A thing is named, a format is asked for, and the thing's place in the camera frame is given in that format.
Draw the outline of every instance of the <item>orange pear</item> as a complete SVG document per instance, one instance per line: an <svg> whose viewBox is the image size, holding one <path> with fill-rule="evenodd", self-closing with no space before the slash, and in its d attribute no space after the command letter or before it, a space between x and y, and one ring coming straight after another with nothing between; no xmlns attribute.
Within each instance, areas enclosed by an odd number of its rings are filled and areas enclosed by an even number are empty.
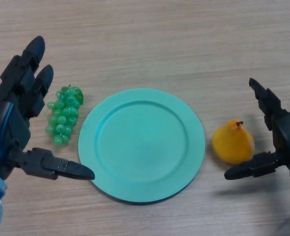
<svg viewBox="0 0 290 236"><path fill-rule="evenodd" d="M213 149L218 157L229 164L250 160L254 152L254 139L237 119L228 121L213 134Z"/></svg>

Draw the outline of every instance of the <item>wooden table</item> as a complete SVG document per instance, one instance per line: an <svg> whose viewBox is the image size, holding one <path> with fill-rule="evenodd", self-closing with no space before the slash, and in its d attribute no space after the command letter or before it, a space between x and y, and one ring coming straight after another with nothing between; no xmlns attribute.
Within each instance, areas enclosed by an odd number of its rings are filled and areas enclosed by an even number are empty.
<svg viewBox="0 0 290 236"><path fill-rule="evenodd" d="M173 93L201 119L207 143L231 118L245 122L258 151L273 150L250 77L272 88L290 111L290 0L0 0L0 74L35 36L62 86L86 102L70 145L45 133L46 109L31 121L28 148L50 148L78 161L77 139L91 109L107 96L151 87ZM56 181L15 170L3 200L0 236L286 236L289 171L258 179L224 179L211 154L180 194L150 206L108 199L88 181Z"/></svg>

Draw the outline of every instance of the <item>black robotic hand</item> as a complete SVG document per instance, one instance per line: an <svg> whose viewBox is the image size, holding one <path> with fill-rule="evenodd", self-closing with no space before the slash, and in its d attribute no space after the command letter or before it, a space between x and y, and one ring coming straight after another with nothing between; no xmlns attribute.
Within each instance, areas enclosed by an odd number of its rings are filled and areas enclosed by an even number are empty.
<svg viewBox="0 0 290 236"><path fill-rule="evenodd" d="M265 124L268 130L272 131L275 152L256 154L251 160L231 167L225 172L225 178L228 180L260 177L275 172L275 169L282 165L286 165L290 170L290 112L281 108L280 99L270 89L263 88L252 78L249 85L264 113Z"/></svg>
<svg viewBox="0 0 290 236"><path fill-rule="evenodd" d="M18 167L28 175L49 179L94 179L94 172L86 166L56 158L49 150L23 152L30 139L29 119L40 114L53 79L50 65L34 76L44 52L44 39L38 36L21 56L14 56L0 76L0 177L6 179Z"/></svg>

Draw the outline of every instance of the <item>green grapes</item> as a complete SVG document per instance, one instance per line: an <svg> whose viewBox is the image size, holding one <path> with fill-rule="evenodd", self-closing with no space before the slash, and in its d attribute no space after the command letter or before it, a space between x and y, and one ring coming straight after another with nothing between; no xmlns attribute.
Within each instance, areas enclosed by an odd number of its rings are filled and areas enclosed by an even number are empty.
<svg viewBox="0 0 290 236"><path fill-rule="evenodd" d="M73 127L77 123L78 109L84 102L84 95L78 87L63 87L57 91L57 101L48 102L52 116L48 120L46 133L51 135L56 146L69 142Z"/></svg>

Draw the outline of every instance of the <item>green plate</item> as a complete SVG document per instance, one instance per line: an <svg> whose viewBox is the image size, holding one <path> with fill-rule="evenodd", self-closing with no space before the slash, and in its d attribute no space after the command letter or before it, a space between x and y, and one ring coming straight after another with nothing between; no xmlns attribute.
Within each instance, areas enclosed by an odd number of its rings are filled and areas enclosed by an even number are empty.
<svg viewBox="0 0 290 236"><path fill-rule="evenodd" d="M104 193L130 203L153 203L194 178L204 158L205 136L182 100L137 88L108 97L90 112L78 150Z"/></svg>

